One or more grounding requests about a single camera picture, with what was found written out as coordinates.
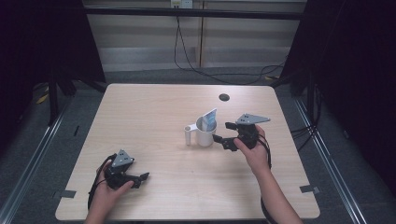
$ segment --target human arm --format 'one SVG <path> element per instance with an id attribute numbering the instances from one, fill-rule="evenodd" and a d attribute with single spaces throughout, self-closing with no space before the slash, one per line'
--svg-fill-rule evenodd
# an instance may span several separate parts
<path id="1" fill-rule="evenodd" d="M 259 135 L 261 135 L 260 139 L 265 141 L 263 138 L 265 136 L 264 130 L 258 125 L 256 125 L 256 129 Z M 268 165 L 265 147 L 258 142 L 253 149 L 249 149 L 238 138 L 235 138 L 233 142 L 245 155 L 247 164 L 256 176 L 260 186 L 262 200 L 271 217 L 277 223 L 303 223 L 272 175 Z"/>
<path id="2" fill-rule="evenodd" d="M 96 183 L 98 186 L 92 199 L 90 211 L 85 219 L 85 224 L 104 223 L 107 214 L 111 211 L 114 205 L 116 205 L 120 196 L 134 184 L 134 181 L 129 181 L 116 190 L 109 187 L 107 182 L 103 181 L 105 180 L 104 170 L 109 164 L 110 162 L 108 162 L 104 168 L 99 171 L 100 174 Z"/>

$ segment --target wall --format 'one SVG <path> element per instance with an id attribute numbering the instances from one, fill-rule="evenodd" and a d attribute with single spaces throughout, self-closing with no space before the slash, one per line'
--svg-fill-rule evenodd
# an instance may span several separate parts
<path id="1" fill-rule="evenodd" d="M 170 0 L 85 0 L 86 6 L 170 7 Z M 305 0 L 193 1 L 193 8 L 303 12 Z M 177 19 L 153 16 L 89 15 L 105 71 L 175 68 Z M 180 29 L 193 66 L 262 66 L 281 63 L 298 21 L 180 18 Z M 176 61 L 188 66 L 182 42 Z"/>

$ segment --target black handheld controller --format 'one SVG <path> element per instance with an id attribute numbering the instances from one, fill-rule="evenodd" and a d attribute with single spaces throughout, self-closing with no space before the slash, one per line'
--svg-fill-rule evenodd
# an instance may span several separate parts
<path id="1" fill-rule="evenodd" d="M 257 132 L 255 124 L 236 124 L 231 122 L 226 122 L 225 127 L 227 129 L 238 131 L 239 138 L 248 148 L 252 149 L 257 144 L 257 139 L 259 139 L 259 132 Z M 218 135 L 213 134 L 213 140 L 217 143 L 223 145 L 224 149 L 230 149 L 231 151 L 238 150 L 238 147 L 233 143 L 235 137 L 222 138 Z"/>
<path id="2" fill-rule="evenodd" d="M 111 161 L 111 165 L 105 169 L 105 179 L 108 186 L 112 189 L 118 189 L 126 182 L 133 180 L 134 184 L 131 186 L 131 189 L 140 188 L 142 182 L 148 179 L 149 173 L 140 176 L 125 174 L 132 163 L 134 163 L 134 158 L 128 156 L 128 154 L 121 149 L 117 157 Z"/>

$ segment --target human hand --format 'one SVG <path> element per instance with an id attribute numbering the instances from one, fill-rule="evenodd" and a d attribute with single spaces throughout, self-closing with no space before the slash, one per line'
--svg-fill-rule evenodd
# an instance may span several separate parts
<path id="1" fill-rule="evenodd" d="M 259 132 L 260 139 L 265 142 L 265 139 L 263 138 L 263 136 L 265 137 L 265 131 L 258 125 L 256 125 L 256 129 Z M 259 171 L 263 171 L 265 169 L 269 170 L 267 151 L 259 141 L 252 149 L 249 149 L 239 138 L 235 138 L 233 142 L 245 155 L 247 164 L 250 166 L 254 175 L 257 175 Z"/>
<path id="2" fill-rule="evenodd" d="M 124 185 L 122 185 L 119 189 L 112 189 L 108 186 L 105 181 L 105 172 L 104 170 L 111 163 L 108 161 L 106 165 L 104 165 L 103 169 L 99 174 L 98 181 L 96 184 L 98 185 L 96 191 L 93 195 L 90 211 L 87 215 L 85 223 L 102 223 L 106 215 L 111 211 L 111 209 L 116 205 L 120 196 L 124 194 L 128 189 L 132 187 L 134 181 L 128 181 Z"/>

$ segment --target black curtain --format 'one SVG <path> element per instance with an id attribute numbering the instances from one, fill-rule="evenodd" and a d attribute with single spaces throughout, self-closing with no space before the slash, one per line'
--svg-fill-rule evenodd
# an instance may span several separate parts
<path id="1" fill-rule="evenodd" d="M 68 81 L 105 82 L 87 16 L 70 7 L 80 0 L 2 1 L 0 6 L 0 147 L 18 130 L 33 86 L 50 74 Z"/>
<path id="2" fill-rule="evenodd" d="M 311 1 L 281 76 L 300 94 L 309 73 L 324 101 L 396 195 L 396 2 Z"/>

